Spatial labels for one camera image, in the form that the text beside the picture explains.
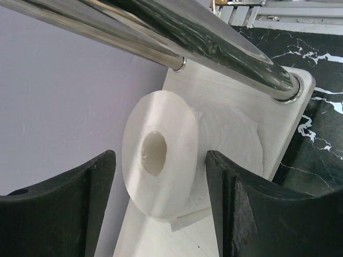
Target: loose toilet paper sheet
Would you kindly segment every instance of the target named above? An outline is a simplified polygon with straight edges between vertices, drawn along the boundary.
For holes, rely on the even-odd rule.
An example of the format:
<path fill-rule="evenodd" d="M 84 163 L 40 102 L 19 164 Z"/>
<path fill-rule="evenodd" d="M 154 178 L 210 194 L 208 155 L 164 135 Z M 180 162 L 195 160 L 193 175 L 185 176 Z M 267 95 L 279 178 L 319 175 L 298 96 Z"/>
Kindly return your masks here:
<path fill-rule="evenodd" d="M 244 113 L 165 90 L 144 96 L 123 137 L 123 175 L 132 201 L 173 230 L 209 215 L 208 150 L 262 175 L 257 124 Z"/>

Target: gray wall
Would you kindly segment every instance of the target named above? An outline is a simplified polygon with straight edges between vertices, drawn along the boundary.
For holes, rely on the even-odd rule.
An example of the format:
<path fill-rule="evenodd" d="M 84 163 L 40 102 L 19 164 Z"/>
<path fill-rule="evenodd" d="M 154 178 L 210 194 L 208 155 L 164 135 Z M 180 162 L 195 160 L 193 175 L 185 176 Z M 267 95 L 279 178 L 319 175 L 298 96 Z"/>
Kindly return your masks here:
<path fill-rule="evenodd" d="M 167 69 L 0 7 L 0 195 L 76 167 L 107 149 L 117 170 L 96 256 L 110 257 L 128 203 L 125 122 L 162 88 Z"/>

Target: toilet paper roll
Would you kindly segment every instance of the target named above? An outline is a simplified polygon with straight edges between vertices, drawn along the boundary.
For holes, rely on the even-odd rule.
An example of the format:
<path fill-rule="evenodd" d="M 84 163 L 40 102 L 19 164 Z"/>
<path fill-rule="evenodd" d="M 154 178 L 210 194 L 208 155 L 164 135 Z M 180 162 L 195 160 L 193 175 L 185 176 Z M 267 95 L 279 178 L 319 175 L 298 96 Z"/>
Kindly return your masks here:
<path fill-rule="evenodd" d="M 123 176 L 132 201 L 161 221 L 210 208 L 208 150 L 262 175 L 257 124 L 244 113 L 165 90 L 144 96 L 129 116 L 122 144 Z"/>

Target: shiny metal rail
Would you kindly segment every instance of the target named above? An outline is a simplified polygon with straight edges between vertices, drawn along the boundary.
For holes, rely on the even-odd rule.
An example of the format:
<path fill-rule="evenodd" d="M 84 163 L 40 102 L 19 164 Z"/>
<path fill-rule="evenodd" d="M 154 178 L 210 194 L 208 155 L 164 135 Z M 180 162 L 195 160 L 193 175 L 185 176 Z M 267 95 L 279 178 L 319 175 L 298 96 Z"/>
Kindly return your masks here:
<path fill-rule="evenodd" d="M 281 101 L 296 98 L 299 92 L 291 74 L 196 0 L 0 0 L 0 4 L 173 70 L 182 69 L 186 57 Z"/>

